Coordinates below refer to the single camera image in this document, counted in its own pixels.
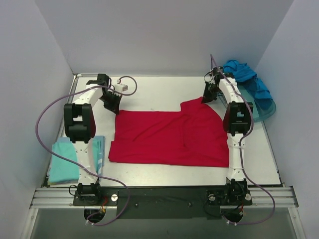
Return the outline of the red polo shirt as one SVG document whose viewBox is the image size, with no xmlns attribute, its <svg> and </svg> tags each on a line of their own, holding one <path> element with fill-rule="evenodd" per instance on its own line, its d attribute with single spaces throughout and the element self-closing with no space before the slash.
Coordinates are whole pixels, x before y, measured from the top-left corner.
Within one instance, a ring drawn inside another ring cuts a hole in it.
<svg viewBox="0 0 319 239">
<path fill-rule="evenodd" d="M 115 117 L 108 159 L 115 163 L 227 168 L 229 149 L 221 117 L 202 98 L 178 112 L 125 111 Z"/>
</svg>

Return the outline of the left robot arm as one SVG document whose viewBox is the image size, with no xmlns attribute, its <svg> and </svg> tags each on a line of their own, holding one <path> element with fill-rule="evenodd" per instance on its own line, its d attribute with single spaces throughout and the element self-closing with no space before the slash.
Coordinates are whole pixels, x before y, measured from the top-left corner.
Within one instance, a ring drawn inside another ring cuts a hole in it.
<svg viewBox="0 0 319 239">
<path fill-rule="evenodd" d="M 106 74 L 98 74 L 96 80 L 86 83 L 86 91 L 75 102 L 64 105 L 65 134 L 75 148 L 77 163 L 83 166 L 78 180 L 83 186 L 94 185 L 98 180 L 93 159 L 93 138 L 96 134 L 93 107 L 101 100 L 105 109 L 119 113 L 122 96 L 107 89 L 110 80 Z"/>
</svg>

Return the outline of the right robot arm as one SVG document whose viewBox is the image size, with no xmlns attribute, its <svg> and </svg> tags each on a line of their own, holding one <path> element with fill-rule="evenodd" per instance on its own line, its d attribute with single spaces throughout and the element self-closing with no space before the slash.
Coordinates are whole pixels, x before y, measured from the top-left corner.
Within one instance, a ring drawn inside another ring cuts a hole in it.
<svg viewBox="0 0 319 239">
<path fill-rule="evenodd" d="M 253 129 L 253 104 L 245 100 L 231 73 L 224 73 L 223 67 L 214 67 L 206 74 L 210 80 L 205 81 L 202 103 L 217 100 L 222 95 L 226 101 L 223 129 L 227 133 L 229 148 L 229 167 L 226 183 L 245 184 L 244 146 L 245 140 Z"/>
</svg>

